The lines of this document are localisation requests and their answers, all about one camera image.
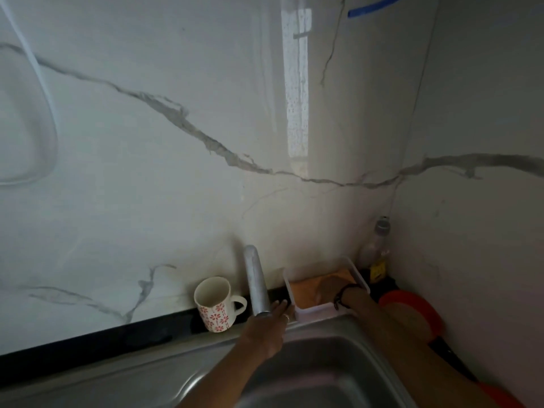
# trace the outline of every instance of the forearm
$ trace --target forearm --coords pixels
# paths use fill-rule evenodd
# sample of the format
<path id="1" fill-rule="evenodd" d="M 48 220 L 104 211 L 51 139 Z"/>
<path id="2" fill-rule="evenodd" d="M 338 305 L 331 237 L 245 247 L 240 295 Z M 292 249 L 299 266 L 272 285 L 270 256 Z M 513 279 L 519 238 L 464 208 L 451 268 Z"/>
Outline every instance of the forearm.
<path id="1" fill-rule="evenodd" d="M 234 407 L 245 384 L 263 360 L 259 350 L 236 344 L 177 408 Z"/>
<path id="2" fill-rule="evenodd" d="M 382 311 L 370 296 L 348 289 L 343 302 L 355 311 L 367 335 L 420 408 L 497 408 L 476 384 Z"/>

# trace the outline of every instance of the hand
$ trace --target hand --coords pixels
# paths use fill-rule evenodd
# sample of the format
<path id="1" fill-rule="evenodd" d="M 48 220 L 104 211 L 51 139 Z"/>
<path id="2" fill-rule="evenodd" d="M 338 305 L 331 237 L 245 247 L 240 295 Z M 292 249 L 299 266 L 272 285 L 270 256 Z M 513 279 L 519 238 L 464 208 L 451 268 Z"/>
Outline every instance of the hand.
<path id="1" fill-rule="evenodd" d="M 293 320 L 295 308 L 287 301 L 272 303 L 272 313 L 267 316 L 250 316 L 236 345 L 248 348 L 266 360 L 278 353 L 283 345 L 283 333 L 288 320 Z"/>
<path id="2" fill-rule="evenodd" d="M 340 292 L 344 286 L 349 284 L 349 281 L 338 276 L 324 278 L 317 288 L 316 303 L 321 305 L 323 303 L 333 302 L 336 294 Z"/>

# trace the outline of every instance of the person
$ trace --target person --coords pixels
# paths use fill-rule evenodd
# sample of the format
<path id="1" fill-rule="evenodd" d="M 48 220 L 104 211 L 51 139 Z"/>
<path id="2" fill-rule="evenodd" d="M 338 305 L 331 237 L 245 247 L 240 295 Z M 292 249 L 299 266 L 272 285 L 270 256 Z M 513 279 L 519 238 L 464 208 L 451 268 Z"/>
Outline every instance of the person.
<path id="1" fill-rule="evenodd" d="M 480 388 L 454 370 L 424 342 L 392 319 L 361 288 L 331 276 L 318 288 L 320 303 L 350 307 L 364 332 L 391 364 L 420 408 L 498 408 Z M 253 372 L 278 353 L 294 308 L 274 302 L 270 316 L 249 318 L 238 342 L 177 408 L 232 408 Z"/>

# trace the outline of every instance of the white marble wall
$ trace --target white marble wall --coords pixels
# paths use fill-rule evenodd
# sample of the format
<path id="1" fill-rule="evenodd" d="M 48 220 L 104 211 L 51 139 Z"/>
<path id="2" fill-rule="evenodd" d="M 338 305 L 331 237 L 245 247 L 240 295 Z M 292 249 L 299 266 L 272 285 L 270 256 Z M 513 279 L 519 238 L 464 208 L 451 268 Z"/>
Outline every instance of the white marble wall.
<path id="1" fill-rule="evenodd" d="M 542 0 L 442 0 L 392 215 L 394 276 L 439 311 L 482 380 L 534 408 L 544 400 L 543 18 Z"/>
<path id="2" fill-rule="evenodd" d="M 60 150 L 0 189 L 1 354 L 244 290 L 247 243 L 279 286 L 389 212 L 437 0 L 8 1 Z"/>

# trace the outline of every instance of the black countertop edge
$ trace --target black countertop edge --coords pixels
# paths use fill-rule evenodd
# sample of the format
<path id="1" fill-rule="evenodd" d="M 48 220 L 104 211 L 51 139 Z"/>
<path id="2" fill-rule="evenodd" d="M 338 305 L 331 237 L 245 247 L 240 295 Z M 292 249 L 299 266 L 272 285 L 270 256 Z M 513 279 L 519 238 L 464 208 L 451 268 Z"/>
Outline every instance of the black countertop edge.
<path id="1" fill-rule="evenodd" d="M 371 297 L 378 301 L 383 294 L 395 289 L 398 287 L 394 279 L 387 277 L 372 285 Z M 289 301 L 285 286 L 270 289 L 268 293 L 271 301 Z M 250 298 L 248 295 L 245 298 L 248 300 L 248 308 L 236 317 L 235 324 L 246 322 L 252 314 Z M 0 388 L 28 383 L 203 332 L 206 332 L 206 327 L 198 310 L 192 308 L 0 355 L 0 366 L 9 367 L 0 373 Z M 442 338 L 437 338 L 429 346 L 461 374 L 476 380 Z"/>

